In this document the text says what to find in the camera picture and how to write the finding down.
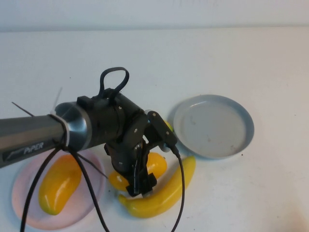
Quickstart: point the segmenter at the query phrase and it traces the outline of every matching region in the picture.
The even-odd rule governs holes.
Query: robotic arm
[[[105,76],[118,70],[126,72],[122,83],[105,89]],[[156,146],[174,150],[177,138],[157,112],[144,112],[120,93],[128,80],[126,69],[107,69],[97,96],[59,104],[46,116],[1,119],[0,168],[58,145],[80,151],[105,143],[114,169],[129,182],[128,193],[134,197],[151,192],[156,178],[147,172],[149,151]]]

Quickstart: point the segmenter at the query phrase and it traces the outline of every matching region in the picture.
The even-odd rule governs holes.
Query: white table surface
[[[164,118],[198,94],[232,98],[253,118],[255,135],[243,156],[197,159],[177,231],[309,231],[309,28],[0,33],[0,118],[25,116],[11,101],[35,115],[49,113],[60,87],[59,102],[97,95],[100,73],[113,66],[130,72],[123,93]],[[109,86],[122,73],[112,76]],[[103,146],[94,151],[110,173]],[[19,231],[11,191],[27,162],[0,169],[1,231]],[[135,219],[107,184],[100,207],[112,232],[168,232],[180,202],[155,218]],[[62,231],[103,229],[93,211]]]

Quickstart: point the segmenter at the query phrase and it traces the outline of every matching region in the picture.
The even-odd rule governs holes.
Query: blue plate
[[[236,101],[218,95],[185,100],[175,112],[173,126],[185,147],[211,159],[239,153],[254,135],[248,111]]]

